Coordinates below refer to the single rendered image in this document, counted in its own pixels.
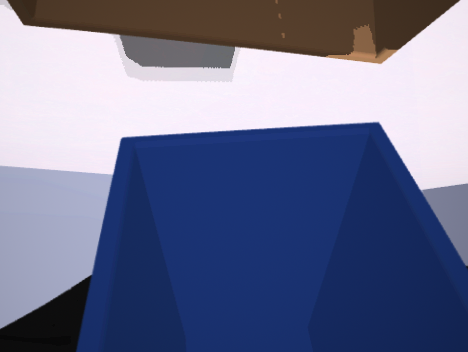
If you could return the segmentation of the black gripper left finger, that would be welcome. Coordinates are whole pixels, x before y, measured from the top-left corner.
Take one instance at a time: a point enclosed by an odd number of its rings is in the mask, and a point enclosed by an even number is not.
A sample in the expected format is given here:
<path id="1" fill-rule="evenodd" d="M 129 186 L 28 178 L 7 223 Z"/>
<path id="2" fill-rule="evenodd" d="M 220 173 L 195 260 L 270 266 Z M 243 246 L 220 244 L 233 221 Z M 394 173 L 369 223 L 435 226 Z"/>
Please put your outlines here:
<path id="1" fill-rule="evenodd" d="M 76 352 L 92 277 L 0 329 L 0 352 Z"/>

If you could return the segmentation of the blue square cup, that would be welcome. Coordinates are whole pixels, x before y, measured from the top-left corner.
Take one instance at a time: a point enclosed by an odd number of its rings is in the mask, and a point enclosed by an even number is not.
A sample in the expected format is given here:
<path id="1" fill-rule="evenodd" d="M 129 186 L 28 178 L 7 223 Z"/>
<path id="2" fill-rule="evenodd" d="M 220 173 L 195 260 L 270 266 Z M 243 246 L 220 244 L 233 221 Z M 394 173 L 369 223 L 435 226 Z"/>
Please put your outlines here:
<path id="1" fill-rule="evenodd" d="M 468 352 L 468 269 L 379 121 L 122 137 L 76 352 Z"/>

